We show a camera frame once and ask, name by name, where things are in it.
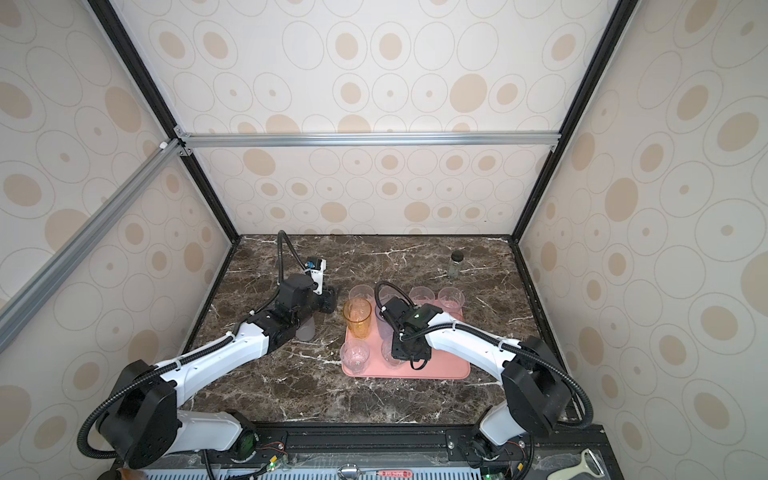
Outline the tall blue frosted tumbler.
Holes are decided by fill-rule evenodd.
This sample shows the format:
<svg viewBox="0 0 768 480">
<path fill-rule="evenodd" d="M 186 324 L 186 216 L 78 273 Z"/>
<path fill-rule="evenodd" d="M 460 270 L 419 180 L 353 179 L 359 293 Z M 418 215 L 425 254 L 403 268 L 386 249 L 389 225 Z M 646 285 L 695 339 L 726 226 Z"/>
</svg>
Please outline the tall blue frosted tumbler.
<svg viewBox="0 0 768 480">
<path fill-rule="evenodd" d="M 381 312 L 381 309 L 379 307 L 374 308 L 374 313 L 376 316 L 377 328 L 378 328 L 378 333 L 380 338 L 383 341 L 386 341 L 387 339 L 391 340 L 394 334 L 393 327 L 384 318 Z"/>
</svg>

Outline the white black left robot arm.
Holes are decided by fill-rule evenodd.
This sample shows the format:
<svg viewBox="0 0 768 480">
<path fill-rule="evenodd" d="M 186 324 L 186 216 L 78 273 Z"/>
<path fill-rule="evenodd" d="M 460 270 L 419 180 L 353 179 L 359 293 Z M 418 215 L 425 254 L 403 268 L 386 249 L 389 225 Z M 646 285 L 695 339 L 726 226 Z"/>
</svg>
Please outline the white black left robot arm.
<svg viewBox="0 0 768 480">
<path fill-rule="evenodd" d="M 79 451 L 90 458 L 119 458 L 138 469 L 167 454 L 231 449 L 245 434 L 242 418 L 185 411 L 183 404 L 231 371 L 279 349 L 316 313 L 333 313 L 337 302 L 335 287 L 292 274 L 271 305 L 250 314 L 235 331 L 158 364 L 128 364 L 81 427 Z"/>
</svg>

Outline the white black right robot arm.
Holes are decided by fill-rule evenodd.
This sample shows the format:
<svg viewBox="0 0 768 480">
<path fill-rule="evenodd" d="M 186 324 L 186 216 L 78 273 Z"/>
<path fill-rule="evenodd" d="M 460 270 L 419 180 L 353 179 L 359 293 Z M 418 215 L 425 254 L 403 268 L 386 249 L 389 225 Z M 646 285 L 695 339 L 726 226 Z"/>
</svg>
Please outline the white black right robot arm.
<svg viewBox="0 0 768 480">
<path fill-rule="evenodd" d="M 501 446 L 523 434 L 546 438 L 557 429 L 571 389 L 551 351 L 539 339 L 521 342 L 498 337 L 435 305 L 412 305 L 399 298 L 389 300 L 381 311 L 394 330 L 393 357 L 424 363 L 434 350 L 444 351 L 501 383 L 505 400 L 479 422 L 479 435 L 487 443 Z"/>
</svg>

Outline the tall yellow plastic tumbler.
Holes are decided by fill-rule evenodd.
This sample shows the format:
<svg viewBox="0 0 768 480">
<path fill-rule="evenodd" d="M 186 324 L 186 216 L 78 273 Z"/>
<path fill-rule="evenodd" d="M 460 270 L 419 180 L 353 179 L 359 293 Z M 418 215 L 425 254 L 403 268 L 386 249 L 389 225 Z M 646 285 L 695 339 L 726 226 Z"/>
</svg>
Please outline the tall yellow plastic tumbler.
<svg viewBox="0 0 768 480">
<path fill-rule="evenodd" d="M 352 337 L 366 339 L 370 335 L 372 307 L 366 298 L 349 299 L 343 306 L 342 314 Z"/>
</svg>

